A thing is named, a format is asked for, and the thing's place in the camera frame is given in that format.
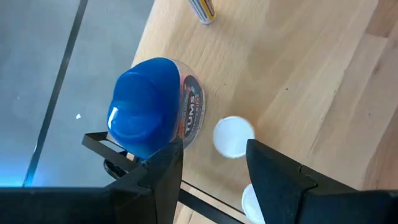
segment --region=white round tablet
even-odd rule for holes
[[[254,139],[254,128],[249,121],[239,116],[219,120],[213,130],[214,146],[228,158],[244,156],[248,139]]]
[[[242,208],[246,217],[255,224],[264,224],[259,201],[252,184],[249,184],[243,191]]]

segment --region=blue plastic cap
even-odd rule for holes
[[[179,101],[180,74],[174,62],[167,58],[142,62],[116,82],[109,132],[127,151],[148,159],[173,138]]]

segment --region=gray floor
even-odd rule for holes
[[[88,1],[34,186],[112,181],[81,140],[106,130],[114,83],[130,67],[152,4]],[[78,0],[0,1],[0,186],[24,179],[77,7]]]

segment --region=light wood tabletop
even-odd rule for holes
[[[205,120],[185,150],[183,180],[241,210],[246,159],[212,144],[218,120],[237,115],[256,139],[340,182],[398,187],[386,178],[398,173],[385,172],[398,161],[398,26],[368,27],[376,0],[213,4],[206,26],[189,1],[155,0],[133,61],[177,59],[204,86]]]

